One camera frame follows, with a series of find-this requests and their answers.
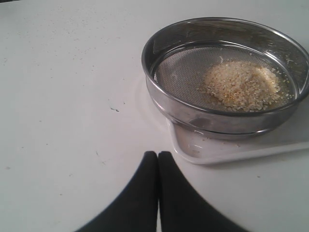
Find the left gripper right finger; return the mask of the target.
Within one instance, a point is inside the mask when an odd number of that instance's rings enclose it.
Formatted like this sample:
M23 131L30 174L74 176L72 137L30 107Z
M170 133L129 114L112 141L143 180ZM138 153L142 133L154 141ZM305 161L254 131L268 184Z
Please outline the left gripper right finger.
M212 207L191 186L172 154L158 155L160 189L159 209L163 232L244 232Z

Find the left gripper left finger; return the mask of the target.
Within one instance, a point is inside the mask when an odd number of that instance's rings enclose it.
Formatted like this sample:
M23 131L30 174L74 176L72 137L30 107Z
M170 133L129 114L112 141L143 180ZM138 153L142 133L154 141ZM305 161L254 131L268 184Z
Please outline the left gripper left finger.
M147 151L114 201L79 232L155 232L158 212L157 154Z

